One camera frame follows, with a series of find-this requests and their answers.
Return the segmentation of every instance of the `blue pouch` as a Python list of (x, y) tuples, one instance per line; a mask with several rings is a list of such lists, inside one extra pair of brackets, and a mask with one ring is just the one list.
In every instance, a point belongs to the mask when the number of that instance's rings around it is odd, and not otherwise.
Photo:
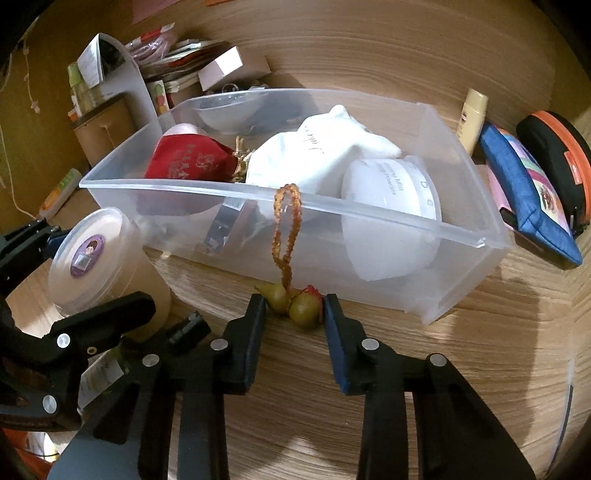
[(534, 157), (509, 132), (488, 122), (480, 146), (515, 213), (517, 229), (572, 263), (583, 263), (560, 199)]

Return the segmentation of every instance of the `clear bottle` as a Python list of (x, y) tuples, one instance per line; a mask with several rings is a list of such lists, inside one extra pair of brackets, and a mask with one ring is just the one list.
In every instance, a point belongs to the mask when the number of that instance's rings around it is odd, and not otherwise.
[(68, 77), (70, 79), (72, 103), (78, 118), (80, 118), (96, 108), (100, 104), (100, 99), (97, 98), (96, 88), (88, 88), (75, 62), (68, 65)]

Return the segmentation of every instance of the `pink paper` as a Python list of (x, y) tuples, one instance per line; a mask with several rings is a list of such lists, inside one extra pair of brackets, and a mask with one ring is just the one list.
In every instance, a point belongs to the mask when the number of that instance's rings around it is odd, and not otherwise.
[(176, 2), (178, 0), (133, 0), (134, 19), (132, 24), (139, 23)]

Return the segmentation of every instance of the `bottle cap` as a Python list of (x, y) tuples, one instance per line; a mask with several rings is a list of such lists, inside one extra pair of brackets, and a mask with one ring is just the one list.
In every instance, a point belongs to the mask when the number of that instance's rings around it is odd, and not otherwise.
[(477, 112), (485, 113), (488, 97), (471, 88), (468, 90), (468, 95), (466, 96), (466, 104), (471, 106)]
[(82, 75), (80, 74), (80, 69), (78, 68), (78, 64), (76, 62), (70, 63), (68, 65), (68, 77), (70, 79), (71, 87), (82, 82)]

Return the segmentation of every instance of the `round plastic tub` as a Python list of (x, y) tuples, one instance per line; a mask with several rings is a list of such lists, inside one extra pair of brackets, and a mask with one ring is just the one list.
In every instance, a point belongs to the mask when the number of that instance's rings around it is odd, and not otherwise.
[(48, 283), (64, 316), (136, 291), (149, 294), (156, 313), (127, 333), (137, 342), (159, 330), (170, 311), (170, 288), (142, 250), (137, 225), (117, 208), (97, 210), (72, 229), (51, 264)]

